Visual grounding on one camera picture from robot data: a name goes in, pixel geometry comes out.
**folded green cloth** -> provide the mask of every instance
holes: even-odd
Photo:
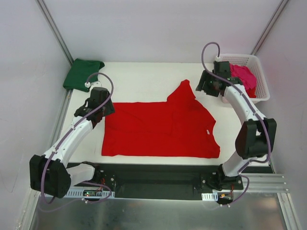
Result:
[[[89,92],[89,89],[84,85],[88,76],[98,72],[104,66],[105,64],[102,61],[86,61],[77,58],[66,76],[63,87],[67,90],[77,89]],[[97,76],[90,79],[90,82],[95,81],[98,81]]]

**gray wall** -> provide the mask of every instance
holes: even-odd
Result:
[[[45,0],[73,57],[199,63],[251,53],[280,0]],[[209,47],[212,62],[216,47]]]
[[[271,99],[259,105],[277,121],[273,164],[285,173],[303,229],[307,226],[307,1],[290,1],[259,52]]]
[[[0,31],[0,229],[10,230],[29,160],[51,141],[69,65],[34,0],[1,1]]]

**white plastic basket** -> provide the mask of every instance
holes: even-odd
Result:
[[[247,66],[255,75],[257,79],[256,98],[251,98],[254,104],[260,101],[266,101],[270,98],[268,85],[258,57],[247,54],[220,54],[219,61],[229,61],[233,65]],[[222,97],[222,101],[228,103],[224,97]]]

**purple cable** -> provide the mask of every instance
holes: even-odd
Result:
[[[82,183],[83,183],[83,184],[94,185],[94,186],[99,186],[99,187],[104,187],[104,188],[106,188],[107,190],[109,190],[109,192],[110,192],[108,196],[106,196],[106,197],[104,197],[104,198],[102,198],[102,199],[99,199],[98,201],[90,201],[90,200],[87,200],[87,202],[90,203],[90,204],[101,203],[101,202],[105,201],[106,199],[108,199],[108,198],[112,195],[112,190],[111,190],[108,186],[106,186],[106,185],[104,185],[104,184],[95,184],[95,183],[86,182],[86,181],[84,181],[84,182],[82,182]],[[58,211],[58,210],[60,210],[60,209],[62,209],[62,208],[64,208],[64,207],[66,207],[67,205],[70,205],[71,203],[73,203],[73,202],[75,202],[75,201],[77,201],[77,200],[81,200],[81,199],[79,199],[79,198],[73,199],[73,200],[71,200],[70,202],[64,204],[63,206],[57,207],[57,208],[55,208],[55,209],[53,209],[53,210],[43,210],[39,205],[38,205],[38,209],[39,209],[40,211],[42,211],[42,212],[50,213],[50,212]]]
[[[224,81],[226,83],[228,83],[229,85],[231,85],[232,87],[234,87],[239,93],[240,95],[244,98],[244,100],[246,101],[246,103],[248,104],[249,108],[252,110],[253,114],[256,116],[256,118],[260,121],[261,125],[262,125],[262,128],[263,128],[263,131],[264,131],[264,135],[265,135],[265,138],[267,140],[267,144],[268,144],[268,156],[267,158],[264,160],[264,161],[258,161],[258,160],[250,160],[248,161],[245,165],[243,165],[238,173],[240,174],[248,165],[250,162],[258,162],[258,163],[266,163],[270,160],[271,158],[271,142],[270,142],[270,138],[269,138],[269,134],[268,134],[268,131],[267,131],[267,128],[263,122],[263,120],[261,119],[261,117],[259,116],[259,114],[256,113],[256,110],[254,109],[254,107],[252,106],[252,104],[250,103],[249,99],[247,98],[247,96],[245,96],[245,94],[238,88],[236,87],[232,82],[228,81],[227,79],[224,79],[214,73],[212,73],[211,71],[209,71],[205,65],[205,62],[204,62],[204,59],[203,59],[203,55],[204,55],[204,52],[205,52],[205,49],[207,48],[207,46],[209,45],[217,45],[217,48],[218,48],[218,57],[220,56],[220,45],[217,43],[217,42],[209,42],[207,43],[204,48],[202,49],[202,52],[201,52],[201,63],[202,63],[202,66],[204,67],[204,69],[212,76],[214,76],[215,78],[221,80],[221,81]],[[248,190],[248,187],[249,187],[249,178],[247,176],[244,176],[244,175],[241,175],[241,177],[244,177],[247,179],[247,185],[246,185],[246,188],[245,190],[241,193],[241,195],[235,199],[232,203],[236,202],[237,200],[239,200],[245,193],[246,191]]]
[[[78,122],[76,122],[76,124],[74,125],[74,127],[76,127],[77,125],[79,125],[83,120],[85,120],[88,116],[90,116],[91,114],[95,113],[97,110],[101,109],[107,102],[108,100],[110,100],[112,94],[113,94],[113,91],[114,91],[114,85],[113,85],[113,81],[104,73],[93,73],[91,74],[88,78],[87,78],[87,82],[90,80],[91,77],[95,76],[95,75],[103,75],[105,76],[111,83],[111,92],[110,92],[110,95],[106,98],[106,100],[100,105],[98,106],[97,108],[95,108],[93,111],[91,111],[90,113],[88,113],[87,115],[85,115],[83,118],[81,118]],[[58,151],[58,149],[60,148],[61,144],[64,142],[64,140],[69,136],[69,134],[73,131],[73,127],[62,137],[62,139],[59,141],[59,143],[56,145],[55,147],[55,151],[53,151],[50,155],[50,157],[48,158],[45,166],[44,166],[44,169],[43,169],[43,173],[42,173],[42,178],[41,178],[41,183],[40,183],[40,189],[41,189],[41,195],[42,195],[42,200],[47,203],[47,204],[51,204],[53,201],[54,201],[54,198],[53,197],[49,202],[46,200],[46,197],[45,197],[45,177],[46,177],[46,172],[47,172],[47,168],[51,162],[51,159],[53,158],[53,156],[56,154],[56,152]]]

